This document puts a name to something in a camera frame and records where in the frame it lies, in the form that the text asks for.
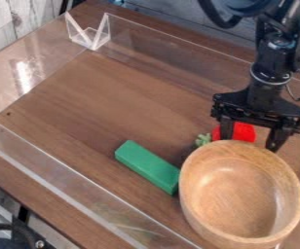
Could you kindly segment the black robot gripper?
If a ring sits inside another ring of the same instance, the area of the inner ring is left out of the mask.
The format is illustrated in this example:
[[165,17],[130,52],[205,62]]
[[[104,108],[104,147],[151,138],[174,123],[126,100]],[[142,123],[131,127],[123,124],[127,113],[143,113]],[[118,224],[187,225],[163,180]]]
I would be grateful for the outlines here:
[[213,96],[211,117],[221,122],[221,139],[230,140],[234,122],[270,128],[266,149],[277,152],[292,130],[300,130],[300,106],[281,97],[288,82],[251,81],[249,86]]

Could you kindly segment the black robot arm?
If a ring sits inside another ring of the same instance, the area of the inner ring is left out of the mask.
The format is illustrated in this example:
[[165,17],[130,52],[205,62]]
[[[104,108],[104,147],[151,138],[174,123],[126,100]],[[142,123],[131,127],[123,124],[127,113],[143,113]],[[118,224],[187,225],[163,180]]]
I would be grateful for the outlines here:
[[201,9],[221,28],[233,28],[243,18],[255,20],[255,61],[246,89],[217,93],[211,116],[221,124],[221,139],[233,137],[233,127],[245,123],[270,130],[266,148],[277,151],[300,132],[300,96],[284,99],[292,74],[300,73],[300,0],[198,0]]

